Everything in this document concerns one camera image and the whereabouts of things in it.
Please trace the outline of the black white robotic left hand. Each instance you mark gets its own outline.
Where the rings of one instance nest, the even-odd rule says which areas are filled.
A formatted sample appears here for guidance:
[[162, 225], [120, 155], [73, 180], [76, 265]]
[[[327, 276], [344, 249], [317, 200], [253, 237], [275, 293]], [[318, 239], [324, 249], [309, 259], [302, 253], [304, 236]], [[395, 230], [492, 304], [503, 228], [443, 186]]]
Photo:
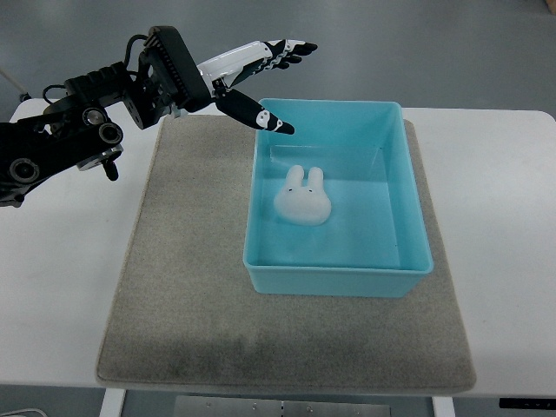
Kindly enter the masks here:
[[235, 86], [265, 70], [285, 70], [316, 50], [316, 44], [299, 40], [253, 41], [195, 63], [176, 28], [156, 26], [145, 37], [126, 106], [141, 129], [157, 124], [173, 108], [193, 113], [213, 103], [252, 129], [292, 135], [291, 124]]

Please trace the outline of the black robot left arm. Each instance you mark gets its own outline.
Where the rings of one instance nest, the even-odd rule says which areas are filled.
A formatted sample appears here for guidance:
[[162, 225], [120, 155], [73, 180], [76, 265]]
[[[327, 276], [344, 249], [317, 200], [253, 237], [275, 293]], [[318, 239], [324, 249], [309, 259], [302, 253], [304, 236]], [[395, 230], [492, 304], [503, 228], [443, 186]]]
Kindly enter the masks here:
[[121, 62], [46, 87], [43, 100], [49, 106], [41, 115], [1, 124], [3, 207], [21, 207], [30, 191], [73, 166], [102, 166], [109, 180], [118, 179], [115, 160], [123, 132], [106, 109], [133, 98], [137, 74], [128, 70], [131, 50], [146, 39], [132, 36]]

